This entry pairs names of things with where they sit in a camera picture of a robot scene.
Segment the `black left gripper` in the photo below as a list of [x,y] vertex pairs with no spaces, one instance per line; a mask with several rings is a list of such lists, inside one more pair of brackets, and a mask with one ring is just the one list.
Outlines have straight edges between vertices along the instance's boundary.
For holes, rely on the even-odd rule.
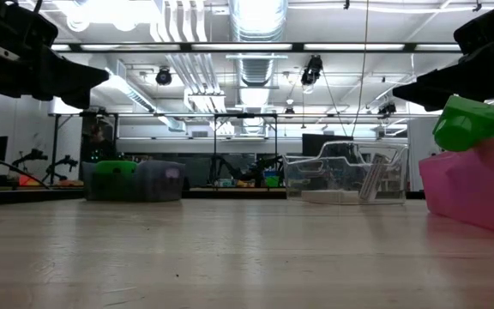
[[74,108],[89,108],[91,90],[109,79],[106,70],[69,61],[50,48],[57,27],[16,1],[0,0],[0,94],[60,98]]

